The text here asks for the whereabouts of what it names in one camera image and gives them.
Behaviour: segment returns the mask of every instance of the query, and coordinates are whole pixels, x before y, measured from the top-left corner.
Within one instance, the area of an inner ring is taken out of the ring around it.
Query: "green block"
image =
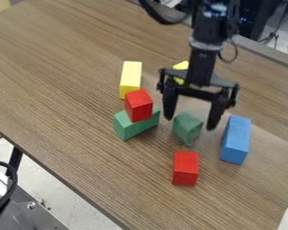
[[[159,123],[160,109],[154,105],[151,119],[132,123],[126,111],[120,111],[114,115],[114,129],[120,138],[125,141],[138,134],[155,127]]]
[[[203,123],[188,113],[181,113],[174,119],[174,137],[184,144],[191,146],[201,135]]]

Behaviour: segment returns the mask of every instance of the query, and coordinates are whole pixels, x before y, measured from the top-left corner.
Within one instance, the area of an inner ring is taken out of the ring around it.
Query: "red cube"
[[[125,109],[132,122],[150,119],[153,101],[146,90],[133,91],[125,95]]]
[[[194,186],[199,175],[199,154],[177,151],[174,158],[173,184]]]

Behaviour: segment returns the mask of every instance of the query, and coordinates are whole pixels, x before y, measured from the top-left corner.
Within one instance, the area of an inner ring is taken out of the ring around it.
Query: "screw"
[[[26,207],[27,207],[28,209],[30,209],[30,210],[33,210],[33,209],[35,209],[35,207],[36,207],[36,203],[30,201]]]

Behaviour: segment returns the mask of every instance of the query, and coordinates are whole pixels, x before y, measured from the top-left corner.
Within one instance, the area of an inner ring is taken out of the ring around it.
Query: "wooden block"
[[[173,68],[177,69],[177,70],[185,70],[188,67],[189,67],[189,62],[188,61],[183,61],[183,62],[173,66]],[[185,80],[183,78],[181,78],[181,77],[174,77],[174,80],[180,85],[185,83]]]
[[[150,119],[153,101],[145,89],[126,93],[125,110],[132,122]]]
[[[243,164],[250,148],[251,119],[230,116],[223,137],[221,160]]]
[[[138,134],[155,127],[159,123],[160,109],[154,105],[153,115],[150,119],[143,120],[141,122],[133,123],[127,111],[120,111],[114,115],[113,125],[117,134],[121,140],[125,141]]]
[[[125,99],[128,92],[140,89],[142,75],[142,63],[136,61],[125,61],[121,71],[120,98]]]
[[[199,175],[199,154],[177,151],[174,156],[173,184],[194,186]]]
[[[203,123],[188,113],[181,113],[174,119],[174,137],[184,144],[191,146],[194,140],[201,135]]]
[[[174,65],[173,68],[177,70],[184,70],[189,67],[189,62],[188,61],[183,61],[177,65]]]

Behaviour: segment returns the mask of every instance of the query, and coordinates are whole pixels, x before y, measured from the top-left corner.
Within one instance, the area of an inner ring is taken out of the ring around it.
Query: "wooden table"
[[[242,85],[231,111],[254,121],[243,166],[220,161],[229,113],[192,148],[198,184],[171,184],[171,123],[122,142],[124,60],[143,62],[143,86],[189,55],[184,26],[152,21],[122,0],[28,0],[0,13],[0,133],[126,229],[276,229],[288,204],[288,68],[245,50],[216,70]],[[206,119],[210,105],[181,98],[178,112]]]

